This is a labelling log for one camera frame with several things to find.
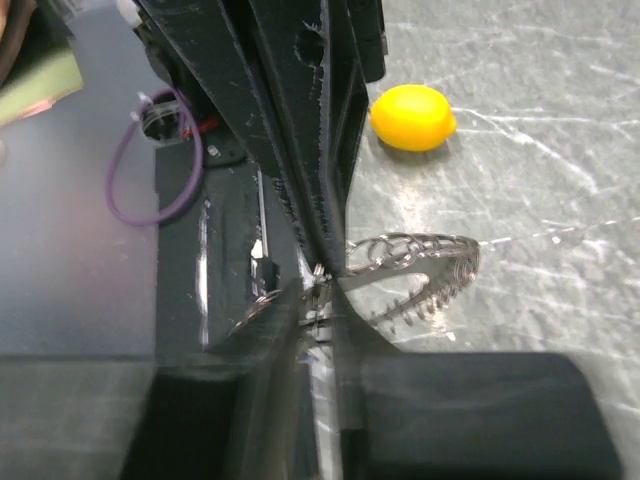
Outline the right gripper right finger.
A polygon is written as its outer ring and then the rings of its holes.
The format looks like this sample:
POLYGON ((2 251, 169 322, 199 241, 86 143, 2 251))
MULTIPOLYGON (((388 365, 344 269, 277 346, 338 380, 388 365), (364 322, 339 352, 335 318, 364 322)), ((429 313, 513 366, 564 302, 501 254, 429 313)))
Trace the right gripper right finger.
POLYGON ((620 479, 586 376, 567 356, 403 351, 332 292, 347 479, 620 479))

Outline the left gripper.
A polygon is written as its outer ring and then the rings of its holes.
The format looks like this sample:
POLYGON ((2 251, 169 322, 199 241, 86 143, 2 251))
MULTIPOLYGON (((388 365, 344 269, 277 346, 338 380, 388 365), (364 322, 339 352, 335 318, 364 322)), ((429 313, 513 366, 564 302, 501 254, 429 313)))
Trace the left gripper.
POLYGON ((272 180, 307 262, 342 273, 364 79, 386 73, 382 1, 141 6, 272 180))

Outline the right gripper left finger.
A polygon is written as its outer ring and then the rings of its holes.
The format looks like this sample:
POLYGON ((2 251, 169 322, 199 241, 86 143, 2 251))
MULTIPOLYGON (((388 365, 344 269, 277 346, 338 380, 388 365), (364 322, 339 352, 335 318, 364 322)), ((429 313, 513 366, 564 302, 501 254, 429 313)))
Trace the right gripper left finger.
POLYGON ((289 479, 302 284, 203 353, 5 356, 5 479, 289 479))

